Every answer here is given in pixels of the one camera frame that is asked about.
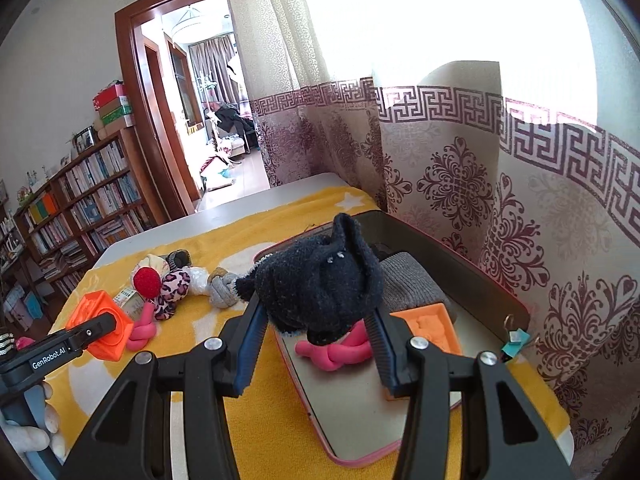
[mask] beige curtain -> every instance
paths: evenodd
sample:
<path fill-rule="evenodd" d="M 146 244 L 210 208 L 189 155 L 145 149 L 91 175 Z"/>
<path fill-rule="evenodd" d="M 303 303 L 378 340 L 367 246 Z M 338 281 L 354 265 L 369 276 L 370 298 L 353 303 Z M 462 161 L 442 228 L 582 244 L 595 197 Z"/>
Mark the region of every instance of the beige curtain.
<path fill-rule="evenodd" d="M 236 54 L 229 35 L 191 45 L 189 51 L 198 81 L 204 76 L 217 83 L 210 91 L 205 90 L 209 101 L 222 101 L 238 106 L 238 84 L 231 80 L 226 69 L 226 64 Z"/>
<path fill-rule="evenodd" d="M 516 295 L 592 478 L 640 404 L 640 62 L 608 10 L 229 1 L 271 185 L 334 171 Z"/>

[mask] yellow towel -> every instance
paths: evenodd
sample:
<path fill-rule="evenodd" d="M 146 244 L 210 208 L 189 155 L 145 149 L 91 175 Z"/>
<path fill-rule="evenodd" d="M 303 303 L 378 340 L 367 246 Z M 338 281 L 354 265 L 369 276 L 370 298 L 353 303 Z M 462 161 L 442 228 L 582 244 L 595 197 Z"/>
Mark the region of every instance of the yellow towel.
<path fill-rule="evenodd" d="M 196 266 L 213 270 L 217 266 L 233 272 L 248 270 L 255 253 L 295 236 L 311 227 L 330 222 L 346 211 L 357 214 L 376 209 L 366 193 L 347 187 L 325 189 L 289 205 L 243 218 L 233 224 L 178 242 L 145 250 L 90 270 L 66 302 L 54 325 L 62 328 L 83 294 L 106 290 L 114 296 L 128 286 L 131 269 L 146 254 L 167 254 L 189 250 Z M 205 296 L 188 296 L 177 313 L 159 324 L 159 333 L 146 349 L 158 356 L 190 350 L 208 336 L 218 334 L 224 322 L 238 316 L 244 304 L 227 310 L 212 309 Z M 60 414 L 61 431 L 71 446 L 86 424 L 114 378 L 133 354 L 126 352 L 117 363 L 94 359 L 86 352 L 47 378 L 54 389 L 51 403 Z M 517 380 L 543 415 L 555 437 L 568 427 L 567 414 L 558 405 L 553 392 L 526 361 L 516 365 Z M 173 402 L 182 395 L 174 394 Z M 294 385 L 282 361 L 274 334 L 267 330 L 254 378 L 240 399 L 225 399 L 231 441 L 243 480 L 253 479 L 389 479 L 398 454 L 363 469 L 346 469 L 325 455 L 309 423 Z M 460 410 L 451 412 L 449 466 L 447 478 L 460 477 Z M 174 476 L 175 480 L 186 480 Z"/>

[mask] red ball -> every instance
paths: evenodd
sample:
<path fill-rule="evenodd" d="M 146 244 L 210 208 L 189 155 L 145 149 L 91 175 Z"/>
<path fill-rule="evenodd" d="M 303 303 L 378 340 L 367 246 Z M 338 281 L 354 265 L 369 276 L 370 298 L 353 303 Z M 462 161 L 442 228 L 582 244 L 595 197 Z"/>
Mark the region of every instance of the red ball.
<path fill-rule="evenodd" d="M 133 275 L 133 287 L 146 300 L 157 298 L 162 285 L 160 275 L 151 267 L 140 267 Z"/>

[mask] open suitcase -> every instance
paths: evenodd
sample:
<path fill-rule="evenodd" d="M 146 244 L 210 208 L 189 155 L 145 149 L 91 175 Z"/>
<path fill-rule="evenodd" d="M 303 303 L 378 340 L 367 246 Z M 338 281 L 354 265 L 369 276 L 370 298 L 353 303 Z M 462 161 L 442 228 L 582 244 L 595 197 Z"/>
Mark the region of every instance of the open suitcase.
<path fill-rule="evenodd" d="M 455 330 L 463 354 L 475 357 L 491 350 L 499 354 L 506 343 L 504 322 L 512 330 L 527 330 L 529 313 L 523 304 L 480 269 L 430 237 L 382 211 L 354 215 L 362 235 L 381 251 L 411 254 L 451 300 L 458 319 Z M 300 237 L 330 234 L 324 224 L 257 254 L 255 261 L 289 247 Z M 407 400 L 386 400 L 373 360 L 324 372 L 296 355 L 296 342 L 305 336 L 276 334 L 278 346 L 300 399 L 318 437 L 334 462 L 362 467 L 397 449 L 408 408 Z M 450 394 L 453 408 L 460 394 Z"/>

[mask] orange plastic mold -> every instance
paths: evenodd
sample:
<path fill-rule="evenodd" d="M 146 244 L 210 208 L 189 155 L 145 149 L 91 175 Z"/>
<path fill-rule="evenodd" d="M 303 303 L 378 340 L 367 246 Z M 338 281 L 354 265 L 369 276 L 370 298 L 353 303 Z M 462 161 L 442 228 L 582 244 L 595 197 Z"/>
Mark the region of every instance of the orange plastic mold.
<path fill-rule="evenodd" d="M 105 312 L 113 314 L 115 317 L 115 330 L 101 337 L 98 341 L 94 341 L 86 349 L 96 359 L 119 361 L 133 330 L 133 321 L 119 306 L 113 303 L 111 297 L 104 290 L 85 294 L 66 322 L 65 328 L 69 330 Z"/>
<path fill-rule="evenodd" d="M 443 303 L 392 312 L 391 315 L 404 319 L 412 334 L 434 343 L 443 352 L 462 355 L 460 341 Z"/>

